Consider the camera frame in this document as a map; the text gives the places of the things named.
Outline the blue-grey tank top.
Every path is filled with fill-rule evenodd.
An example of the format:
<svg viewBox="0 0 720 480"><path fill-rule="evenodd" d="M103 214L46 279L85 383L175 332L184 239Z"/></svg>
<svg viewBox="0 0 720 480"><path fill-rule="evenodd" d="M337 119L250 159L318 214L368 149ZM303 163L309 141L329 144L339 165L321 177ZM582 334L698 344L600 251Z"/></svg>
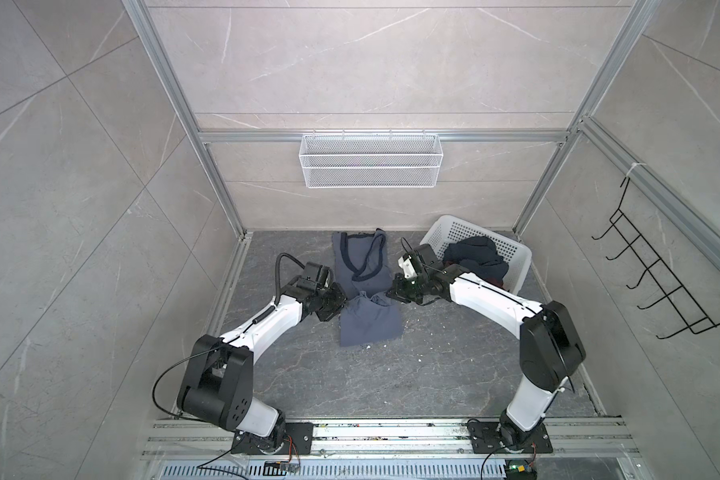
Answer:
<svg viewBox="0 0 720 480"><path fill-rule="evenodd" d="M336 281L347 297L339 316L339 345L354 347L389 341L403 334L398 303L387 297L393 275L387 262L387 235L332 235Z"/></svg>

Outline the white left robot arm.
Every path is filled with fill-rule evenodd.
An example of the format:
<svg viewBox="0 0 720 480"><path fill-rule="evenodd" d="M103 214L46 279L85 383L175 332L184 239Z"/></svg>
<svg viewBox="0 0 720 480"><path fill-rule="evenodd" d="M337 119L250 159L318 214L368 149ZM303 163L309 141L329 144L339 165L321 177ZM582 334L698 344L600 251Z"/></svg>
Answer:
<svg viewBox="0 0 720 480"><path fill-rule="evenodd" d="M333 282L316 289L288 285L257 315L219 337L204 335L192 354L177 394L177 407L226 431L248 433L280 444L284 415L254 397L254 367L263 353L310 315L325 322L347 297Z"/></svg>

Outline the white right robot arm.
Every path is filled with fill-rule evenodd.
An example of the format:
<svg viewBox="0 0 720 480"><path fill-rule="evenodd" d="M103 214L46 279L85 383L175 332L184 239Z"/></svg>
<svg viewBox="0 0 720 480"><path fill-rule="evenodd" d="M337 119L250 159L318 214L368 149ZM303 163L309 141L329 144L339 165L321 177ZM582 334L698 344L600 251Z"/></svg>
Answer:
<svg viewBox="0 0 720 480"><path fill-rule="evenodd" d="M496 287L469 272L395 276L387 296L423 306L430 296L468 308L504 328L518 341L521 382L500 416L496 446L519 452L541 430L546 413L586 359L568 309L541 304Z"/></svg>

